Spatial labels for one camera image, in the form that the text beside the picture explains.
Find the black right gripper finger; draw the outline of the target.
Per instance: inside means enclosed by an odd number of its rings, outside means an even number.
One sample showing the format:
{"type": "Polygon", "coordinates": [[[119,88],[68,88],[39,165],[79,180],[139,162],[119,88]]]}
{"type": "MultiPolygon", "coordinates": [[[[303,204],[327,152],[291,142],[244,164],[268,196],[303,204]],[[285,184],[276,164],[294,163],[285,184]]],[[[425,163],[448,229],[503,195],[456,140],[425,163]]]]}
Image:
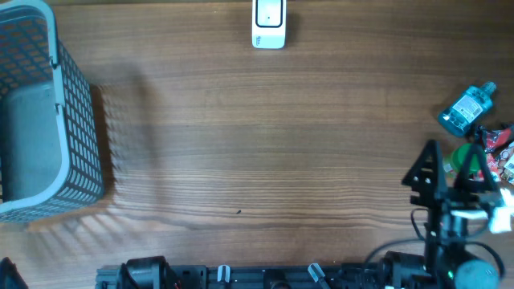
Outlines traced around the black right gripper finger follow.
{"type": "Polygon", "coordinates": [[[436,140],[428,140],[404,178],[402,185],[429,197],[440,197],[448,191],[443,170],[443,157],[436,140]]]}
{"type": "Polygon", "coordinates": [[[499,187],[487,166],[486,154],[478,144],[464,144],[456,150],[457,169],[454,188],[470,193],[496,192],[499,187]]]}

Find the green lid jar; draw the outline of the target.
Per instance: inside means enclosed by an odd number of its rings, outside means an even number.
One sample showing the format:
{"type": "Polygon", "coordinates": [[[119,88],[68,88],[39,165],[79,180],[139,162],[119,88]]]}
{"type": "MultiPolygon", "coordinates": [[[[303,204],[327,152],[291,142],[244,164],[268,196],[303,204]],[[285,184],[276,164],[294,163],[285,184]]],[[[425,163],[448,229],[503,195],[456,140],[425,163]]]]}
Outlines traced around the green lid jar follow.
{"type": "MultiPolygon", "coordinates": [[[[456,177],[458,175],[470,148],[471,144],[463,144],[454,150],[451,154],[443,158],[443,169],[447,176],[456,177]]],[[[471,175],[476,175],[479,171],[479,161],[476,156],[473,156],[470,163],[469,173],[471,175]]]]}

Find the beige snack bag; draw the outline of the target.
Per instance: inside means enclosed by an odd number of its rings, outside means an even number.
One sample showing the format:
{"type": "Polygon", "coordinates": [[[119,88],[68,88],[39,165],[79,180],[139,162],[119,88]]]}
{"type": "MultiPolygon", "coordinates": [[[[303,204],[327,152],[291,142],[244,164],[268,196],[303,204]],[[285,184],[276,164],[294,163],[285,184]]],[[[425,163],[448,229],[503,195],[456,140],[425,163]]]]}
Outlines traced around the beige snack bag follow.
{"type": "Polygon", "coordinates": [[[514,143],[511,142],[496,157],[497,168],[498,168],[500,177],[511,185],[513,184],[513,178],[514,178],[513,149],[514,149],[514,143]]]}

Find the red black snack pouch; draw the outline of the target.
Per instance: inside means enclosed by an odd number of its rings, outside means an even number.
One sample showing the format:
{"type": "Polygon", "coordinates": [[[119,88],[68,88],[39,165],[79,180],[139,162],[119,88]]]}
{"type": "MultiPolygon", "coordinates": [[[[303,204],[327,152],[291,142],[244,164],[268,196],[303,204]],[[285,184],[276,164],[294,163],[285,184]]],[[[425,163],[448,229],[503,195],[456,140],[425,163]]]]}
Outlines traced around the red black snack pouch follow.
{"type": "Polygon", "coordinates": [[[493,153],[513,141],[513,124],[501,124],[497,130],[479,125],[475,128],[475,139],[482,144],[486,154],[493,153]]]}

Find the blue mouthwash bottle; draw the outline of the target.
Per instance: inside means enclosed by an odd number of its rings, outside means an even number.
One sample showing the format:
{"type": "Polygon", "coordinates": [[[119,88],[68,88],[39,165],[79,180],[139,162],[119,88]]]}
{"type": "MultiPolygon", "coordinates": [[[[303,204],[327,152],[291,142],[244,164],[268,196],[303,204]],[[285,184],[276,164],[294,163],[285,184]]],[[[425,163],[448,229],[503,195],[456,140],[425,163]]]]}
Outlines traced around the blue mouthwash bottle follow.
{"type": "Polygon", "coordinates": [[[451,106],[439,113],[439,123],[454,136],[466,136],[471,126],[493,107],[495,91],[493,82],[486,82],[480,87],[471,85],[451,106]]]}

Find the red tissue pack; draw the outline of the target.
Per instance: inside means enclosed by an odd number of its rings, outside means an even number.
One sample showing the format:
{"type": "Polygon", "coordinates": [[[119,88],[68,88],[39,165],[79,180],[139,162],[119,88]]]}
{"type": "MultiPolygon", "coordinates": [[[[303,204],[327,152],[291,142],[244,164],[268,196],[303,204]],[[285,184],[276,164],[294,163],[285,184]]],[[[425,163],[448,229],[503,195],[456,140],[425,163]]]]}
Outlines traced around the red tissue pack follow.
{"type": "MultiPolygon", "coordinates": [[[[486,155],[486,163],[489,173],[492,176],[492,179],[495,182],[501,182],[500,173],[498,170],[498,163],[490,153],[486,155]]],[[[483,172],[481,170],[474,176],[474,180],[483,181],[483,172]]]]}

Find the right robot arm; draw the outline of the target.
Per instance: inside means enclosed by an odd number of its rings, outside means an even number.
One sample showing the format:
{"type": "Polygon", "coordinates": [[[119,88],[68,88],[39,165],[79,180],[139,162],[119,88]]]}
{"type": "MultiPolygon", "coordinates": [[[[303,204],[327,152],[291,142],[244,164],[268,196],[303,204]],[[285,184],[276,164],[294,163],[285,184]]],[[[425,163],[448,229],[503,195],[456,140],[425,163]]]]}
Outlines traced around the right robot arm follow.
{"type": "Polygon", "coordinates": [[[501,257],[478,241],[502,203],[482,149],[474,144],[453,186],[447,185],[439,143],[427,141],[402,179],[413,191],[410,202],[424,210],[421,255],[389,251],[377,265],[383,288],[496,288],[505,275],[501,257]]]}

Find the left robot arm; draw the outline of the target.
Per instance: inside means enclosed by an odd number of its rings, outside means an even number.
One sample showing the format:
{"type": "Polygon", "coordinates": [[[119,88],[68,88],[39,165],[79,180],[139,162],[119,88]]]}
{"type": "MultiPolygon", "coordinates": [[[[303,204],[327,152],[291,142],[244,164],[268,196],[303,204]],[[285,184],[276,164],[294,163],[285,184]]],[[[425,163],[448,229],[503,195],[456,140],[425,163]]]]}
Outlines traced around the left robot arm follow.
{"type": "Polygon", "coordinates": [[[1,261],[0,283],[0,289],[28,289],[15,264],[7,257],[1,261]]]}

